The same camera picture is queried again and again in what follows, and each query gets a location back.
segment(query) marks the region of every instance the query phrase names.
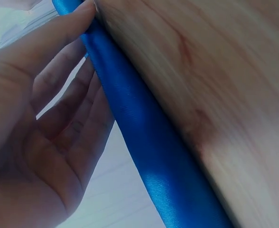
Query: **fingernail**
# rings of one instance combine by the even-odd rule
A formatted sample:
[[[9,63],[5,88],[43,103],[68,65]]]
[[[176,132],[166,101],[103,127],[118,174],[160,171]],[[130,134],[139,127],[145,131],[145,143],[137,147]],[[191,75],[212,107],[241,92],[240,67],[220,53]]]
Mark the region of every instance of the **fingernail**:
[[[94,0],[85,0],[75,11],[92,10],[95,9]]]

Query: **palm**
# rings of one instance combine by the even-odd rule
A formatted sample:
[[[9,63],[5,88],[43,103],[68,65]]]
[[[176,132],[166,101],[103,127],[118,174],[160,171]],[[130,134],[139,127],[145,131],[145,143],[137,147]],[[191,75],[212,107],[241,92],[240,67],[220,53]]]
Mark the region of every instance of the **palm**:
[[[113,118],[89,60],[62,98],[36,119],[83,56],[79,46],[67,46],[37,77],[30,104],[0,149],[0,227],[33,227],[33,221],[53,227],[65,220],[103,152]]]

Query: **satin fabric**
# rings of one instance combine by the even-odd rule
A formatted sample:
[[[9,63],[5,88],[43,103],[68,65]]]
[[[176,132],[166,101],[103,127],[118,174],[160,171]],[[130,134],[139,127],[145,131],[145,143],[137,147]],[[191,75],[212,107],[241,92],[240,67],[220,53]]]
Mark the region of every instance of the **satin fabric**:
[[[53,0],[61,15],[74,11],[81,2]],[[172,123],[96,19],[82,40],[132,159],[165,226],[232,228]]]

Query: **white surface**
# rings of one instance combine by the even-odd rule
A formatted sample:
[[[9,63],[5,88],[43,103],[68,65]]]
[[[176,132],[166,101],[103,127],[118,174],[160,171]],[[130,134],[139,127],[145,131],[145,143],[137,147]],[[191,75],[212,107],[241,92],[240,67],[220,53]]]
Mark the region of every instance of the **white surface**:
[[[0,27],[13,28],[11,33],[6,33],[5,29],[0,28],[0,47],[56,15],[49,1],[42,2],[31,12],[12,12],[7,9],[1,9],[0,12],[2,12]],[[43,112],[61,96],[78,68],[79,66],[72,72],[63,90]],[[164,227],[115,123],[105,152],[97,164],[81,205],[75,214],[58,228]]]

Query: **wood grain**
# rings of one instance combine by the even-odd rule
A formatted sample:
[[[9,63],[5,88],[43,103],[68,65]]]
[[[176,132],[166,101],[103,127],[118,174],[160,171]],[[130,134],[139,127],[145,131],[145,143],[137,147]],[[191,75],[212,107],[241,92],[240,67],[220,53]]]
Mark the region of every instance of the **wood grain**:
[[[98,0],[243,228],[279,228],[279,0]]]

